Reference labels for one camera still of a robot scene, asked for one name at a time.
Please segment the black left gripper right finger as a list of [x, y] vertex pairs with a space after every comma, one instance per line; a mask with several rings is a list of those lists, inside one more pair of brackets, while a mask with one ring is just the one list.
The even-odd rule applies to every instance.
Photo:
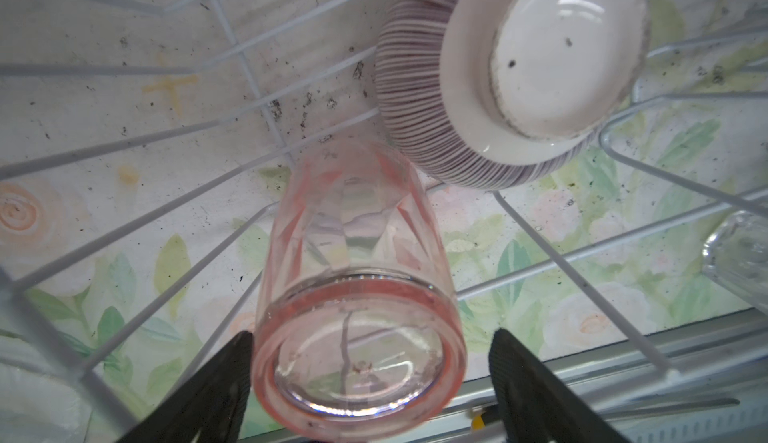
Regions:
[[515, 336], [497, 330], [490, 378], [509, 442], [624, 442]]

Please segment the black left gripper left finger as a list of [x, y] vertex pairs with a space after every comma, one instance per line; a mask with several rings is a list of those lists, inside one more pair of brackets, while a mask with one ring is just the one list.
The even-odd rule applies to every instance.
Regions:
[[120, 441], [236, 442], [250, 392], [253, 335], [232, 338]]

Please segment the pink glass cup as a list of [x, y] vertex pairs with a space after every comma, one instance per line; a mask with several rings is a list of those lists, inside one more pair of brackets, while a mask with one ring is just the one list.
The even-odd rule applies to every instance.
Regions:
[[390, 146], [308, 151], [276, 212], [257, 301], [251, 383], [294, 433], [367, 442], [457, 393], [467, 364], [436, 216]]

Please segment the clear glass cup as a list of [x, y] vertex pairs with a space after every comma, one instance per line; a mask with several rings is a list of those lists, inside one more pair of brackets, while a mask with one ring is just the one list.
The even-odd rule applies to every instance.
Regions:
[[767, 314], [767, 219], [729, 214], [703, 245], [702, 273]]

